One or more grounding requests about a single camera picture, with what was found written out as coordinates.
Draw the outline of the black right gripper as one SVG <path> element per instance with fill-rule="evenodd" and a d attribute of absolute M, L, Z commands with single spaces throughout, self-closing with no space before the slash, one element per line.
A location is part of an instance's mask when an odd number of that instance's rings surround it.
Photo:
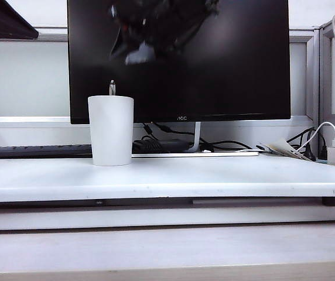
<path fill-rule="evenodd" d="M 155 61 L 185 47 L 185 1 L 121 1 L 120 28 L 109 59 L 126 65 Z"/>

